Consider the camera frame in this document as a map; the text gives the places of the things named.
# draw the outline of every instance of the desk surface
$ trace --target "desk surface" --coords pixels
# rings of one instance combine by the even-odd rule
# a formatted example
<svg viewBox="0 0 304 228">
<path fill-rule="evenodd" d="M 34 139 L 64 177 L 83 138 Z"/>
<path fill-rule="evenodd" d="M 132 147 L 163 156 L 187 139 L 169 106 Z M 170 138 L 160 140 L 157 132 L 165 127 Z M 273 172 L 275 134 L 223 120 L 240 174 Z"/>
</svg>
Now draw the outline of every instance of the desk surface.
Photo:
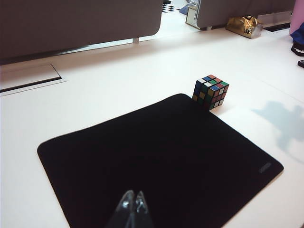
<svg viewBox="0 0 304 228">
<path fill-rule="evenodd" d="M 291 44 L 288 30 L 250 40 L 215 29 L 2 66 L 51 63 L 68 81 L 1 97 L 1 227 L 68 227 L 37 155 L 41 142 L 173 94 L 191 96 L 209 74 L 230 84 L 212 112 L 285 168 L 225 227 L 300 227 L 304 69 Z"/>
</svg>

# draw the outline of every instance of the black mouse pad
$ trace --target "black mouse pad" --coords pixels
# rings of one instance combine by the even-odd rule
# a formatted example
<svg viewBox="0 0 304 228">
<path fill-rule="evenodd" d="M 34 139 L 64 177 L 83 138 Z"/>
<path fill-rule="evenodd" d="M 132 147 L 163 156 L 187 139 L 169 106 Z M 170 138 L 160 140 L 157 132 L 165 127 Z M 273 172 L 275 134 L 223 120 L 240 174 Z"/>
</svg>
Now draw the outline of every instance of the black mouse pad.
<svg viewBox="0 0 304 228">
<path fill-rule="evenodd" d="M 283 170 L 183 94 L 38 154 L 71 228 L 103 228 L 127 190 L 144 192 L 156 228 L 221 227 Z"/>
</svg>

